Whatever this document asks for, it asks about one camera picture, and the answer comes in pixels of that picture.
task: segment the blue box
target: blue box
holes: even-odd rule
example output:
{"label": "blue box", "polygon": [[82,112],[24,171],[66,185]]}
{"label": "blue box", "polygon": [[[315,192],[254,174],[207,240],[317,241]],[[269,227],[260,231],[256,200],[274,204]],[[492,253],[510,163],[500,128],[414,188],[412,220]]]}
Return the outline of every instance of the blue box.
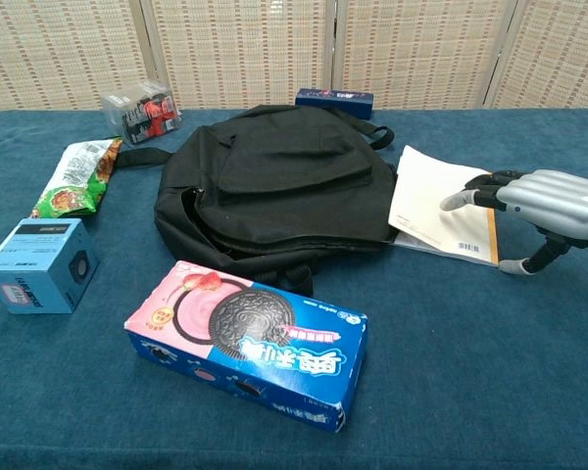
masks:
{"label": "blue box", "polygon": [[0,299],[11,313],[72,313],[97,265],[79,218],[25,218],[0,245]]}
{"label": "blue box", "polygon": [[337,432],[367,325],[350,309],[179,261],[124,329],[149,360]]}
{"label": "blue box", "polygon": [[372,114],[372,93],[342,90],[315,90],[301,88],[296,95],[298,106],[336,108],[359,119],[370,119]]}

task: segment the robotic hand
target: robotic hand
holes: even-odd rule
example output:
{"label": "robotic hand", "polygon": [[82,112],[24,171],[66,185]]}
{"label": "robotic hand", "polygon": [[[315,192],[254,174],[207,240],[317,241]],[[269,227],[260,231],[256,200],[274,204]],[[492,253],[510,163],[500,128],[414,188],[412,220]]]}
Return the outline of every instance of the robotic hand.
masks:
{"label": "robotic hand", "polygon": [[546,236],[531,258],[503,259],[499,269],[504,272],[534,274],[570,247],[588,247],[588,179],[548,169],[482,174],[442,201],[440,209],[453,211],[466,204],[513,212]]}

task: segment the light blue box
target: light blue box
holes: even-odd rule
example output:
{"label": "light blue box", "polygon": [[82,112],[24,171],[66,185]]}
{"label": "light blue box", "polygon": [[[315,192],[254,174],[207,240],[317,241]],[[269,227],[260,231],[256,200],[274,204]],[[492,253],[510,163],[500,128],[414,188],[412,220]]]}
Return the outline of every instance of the light blue box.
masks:
{"label": "light blue box", "polygon": [[79,218],[25,218],[0,245],[0,299],[11,313],[72,313],[97,265]]}

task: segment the strawberry image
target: strawberry image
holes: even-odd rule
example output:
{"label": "strawberry image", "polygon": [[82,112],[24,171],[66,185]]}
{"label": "strawberry image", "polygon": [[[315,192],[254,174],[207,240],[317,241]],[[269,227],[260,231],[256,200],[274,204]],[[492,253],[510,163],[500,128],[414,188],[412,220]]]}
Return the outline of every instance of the strawberry image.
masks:
{"label": "strawberry image", "polygon": [[203,291],[215,291],[222,285],[222,280],[215,271],[205,274],[203,278],[198,281],[197,288]]}
{"label": "strawberry image", "polygon": [[198,285],[203,277],[203,274],[187,274],[183,278],[183,288],[186,291],[191,291]]}

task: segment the paper booklet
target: paper booklet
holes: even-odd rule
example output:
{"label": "paper booklet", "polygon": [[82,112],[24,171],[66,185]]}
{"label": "paper booklet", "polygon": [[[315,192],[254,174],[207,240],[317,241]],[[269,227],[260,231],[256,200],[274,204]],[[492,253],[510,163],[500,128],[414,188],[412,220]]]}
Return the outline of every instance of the paper booklet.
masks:
{"label": "paper booklet", "polygon": [[443,199],[462,191],[468,181],[487,171],[440,162],[406,146],[397,173],[388,220],[400,230],[395,245],[444,257],[499,264],[493,209],[466,205],[444,212],[439,208]]}

